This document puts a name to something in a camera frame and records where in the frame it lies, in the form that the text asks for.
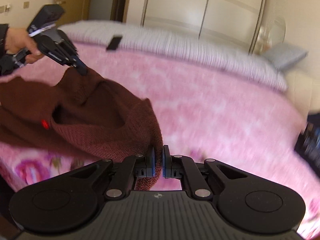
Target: gray pillow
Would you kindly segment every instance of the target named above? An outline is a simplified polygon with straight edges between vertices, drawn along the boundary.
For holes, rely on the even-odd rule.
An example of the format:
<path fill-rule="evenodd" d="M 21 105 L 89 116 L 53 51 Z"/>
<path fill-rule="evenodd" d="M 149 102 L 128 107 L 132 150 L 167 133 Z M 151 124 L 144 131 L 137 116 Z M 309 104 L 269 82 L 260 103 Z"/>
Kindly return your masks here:
<path fill-rule="evenodd" d="M 307 55 L 308 51 L 298 46 L 288 43 L 278 43 L 261 56 L 269 60 L 277 70 L 283 71 L 294 66 Z"/>

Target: bed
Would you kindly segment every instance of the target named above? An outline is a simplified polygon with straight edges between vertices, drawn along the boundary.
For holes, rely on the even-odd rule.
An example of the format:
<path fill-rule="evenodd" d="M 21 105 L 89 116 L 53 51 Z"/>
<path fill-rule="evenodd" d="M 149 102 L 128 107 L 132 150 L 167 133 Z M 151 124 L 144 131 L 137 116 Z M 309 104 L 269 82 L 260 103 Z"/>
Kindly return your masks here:
<path fill-rule="evenodd" d="M 282 75 L 267 62 L 173 33 L 110 22 L 80 22 L 62 30 L 89 67 L 151 100 L 171 154 L 196 162 L 215 158 L 292 188 L 307 208 L 298 233 L 311 239 L 320 232 L 320 179 L 293 150 L 305 120 L 282 94 Z M 120 48 L 106 51 L 118 34 Z M 55 85 L 65 70 L 44 58 L 0 82 L 22 76 Z M 0 143 L 0 174 L 15 191 L 89 163 Z M 178 180 L 163 178 L 152 188 L 175 189 Z"/>

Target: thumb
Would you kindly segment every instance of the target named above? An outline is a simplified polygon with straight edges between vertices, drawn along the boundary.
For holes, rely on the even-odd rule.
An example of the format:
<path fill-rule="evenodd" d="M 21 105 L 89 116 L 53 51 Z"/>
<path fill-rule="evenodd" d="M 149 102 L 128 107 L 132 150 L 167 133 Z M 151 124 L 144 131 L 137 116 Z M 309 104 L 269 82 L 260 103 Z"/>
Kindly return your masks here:
<path fill-rule="evenodd" d="M 30 52 L 33 55 L 35 55 L 35 56 L 41 55 L 41 52 L 37 48 L 36 42 L 32 38 L 30 38 L 29 36 L 26 37 L 25 44 L 26 44 L 26 48 L 28 50 L 30 50 Z"/>

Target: white circular logo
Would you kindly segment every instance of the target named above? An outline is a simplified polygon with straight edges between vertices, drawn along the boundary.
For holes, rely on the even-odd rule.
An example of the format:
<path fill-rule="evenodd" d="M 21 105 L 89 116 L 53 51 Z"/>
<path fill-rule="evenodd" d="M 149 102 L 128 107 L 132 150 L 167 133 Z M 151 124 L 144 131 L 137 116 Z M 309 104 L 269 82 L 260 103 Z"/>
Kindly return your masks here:
<path fill-rule="evenodd" d="M 156 193 L 156 194 L 154 194 L 153 196 L 154 196 L 155 198 L 158 198 L 158 199 L 159 199 L 159 198 L 161 198 L 163 195 L 160 194 L 160 193 Z"/>

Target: brown knit fabric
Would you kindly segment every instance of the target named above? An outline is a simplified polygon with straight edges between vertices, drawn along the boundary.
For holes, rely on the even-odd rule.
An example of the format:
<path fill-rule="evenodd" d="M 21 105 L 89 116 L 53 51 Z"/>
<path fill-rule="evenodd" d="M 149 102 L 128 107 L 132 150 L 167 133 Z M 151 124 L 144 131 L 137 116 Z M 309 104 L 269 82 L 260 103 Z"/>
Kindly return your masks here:
<path fill-rule="evenodd" d="M 163 143 L 150 101 L 92 69 L 81 76 L 69 68 L 54 87 L 17 77 L 0 84 L 0 102 L 0 140 L 5 143 L 114 162 L 146 153 L 153 145 L 156 177 L 139 179 L 137 188 L 149 190 L 159 178 Z"/>

